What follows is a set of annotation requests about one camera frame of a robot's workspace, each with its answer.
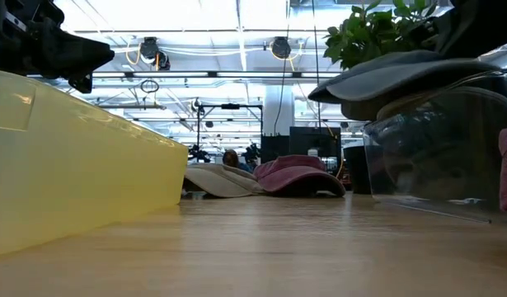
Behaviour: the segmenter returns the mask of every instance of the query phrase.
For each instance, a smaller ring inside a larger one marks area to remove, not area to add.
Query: person
[[[249,172],[249,173],[253,172],[249,166],[238,161],[237,152],[235,152],[232,149],[227,150],[223,154],[222,161],[225,165],[228,165],[230,167],[239,168],[239,169],[242,169],[243,171]]]

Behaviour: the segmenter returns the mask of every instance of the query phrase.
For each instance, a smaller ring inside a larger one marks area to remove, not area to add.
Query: potted plant
[[[339,26],[328,28],[324,57],[332,63],[340,61],[342,69],[352,68],[384,54],[424,48],[408,33],[427,21],[436,9],[436,2],[393,0],[394,9],[386,12],[375,8],[382,0],[365,7],[353,6],[350,17]]]

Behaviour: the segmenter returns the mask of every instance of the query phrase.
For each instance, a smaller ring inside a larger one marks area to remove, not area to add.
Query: clear plastic bin
[[[500,210],[499,132],[507,128],[507,71],[400,98],[364,128],[376,200],[481,222]]]

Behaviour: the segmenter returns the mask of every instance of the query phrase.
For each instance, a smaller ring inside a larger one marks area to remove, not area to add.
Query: table surface
[[[0,257],[4,296],[507,296],[507,226],[350,194],[183,200]]]

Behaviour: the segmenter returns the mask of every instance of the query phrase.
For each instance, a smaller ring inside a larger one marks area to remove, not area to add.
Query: ceiling
[[[351,5],[361,2],[316,0],[312,7],[309,0],[55,0],[66,16],[64,30],[106,42],[116,52],[113,61],[97,70],[116,75],[153,71],[141,59],[135,63],[139,43],[151,36],[157,37],[160,49],[167,53],[171,71],[318,71],[335,75],[340,72],[339,64],[322,57],[326,28],[338,26],[350,15]],[[377,9],[388,10],[391,2],[383,1],[385,4]],[[447,1],[440,2],[438,14],[449,9]],[[293,50],[286,62],[270,51],[270,42],[276,36],[289,38]],[[194,100],[203,104],[265,105],[266,100],[279,100],[267,97],[267,88],[282,84],[281,78],[155,78],[159,89],[147,94],[140,86],[143,80],[96,75],[96,88],[86,95],[64,83],[56,87],[108,107],[117,115],[140,119],[140,125],[189,145],[196,141],[196,114],[191,109]],[[284,87],[292,90],[285,96],[295,100],[296,125],[317,125],[317,104],[306,99],[316,85],[314,79],[284,82]],[[151,106],[139,108],[143,103]],[[324,104],[320,109],[322,119],[330,119],[328,125],[340,126],[345,118],[338,105]],[[215,109],[205,119],[216,119],[214,127],[201,125],[204,149],[212,153],[240,151],[251,142],[258,143],[261,124],[257,116],[243,108]],[[244,121],[226,121],[233,117]],[[362,124],[350,122],[344,130],[345,142],[360,138]]]

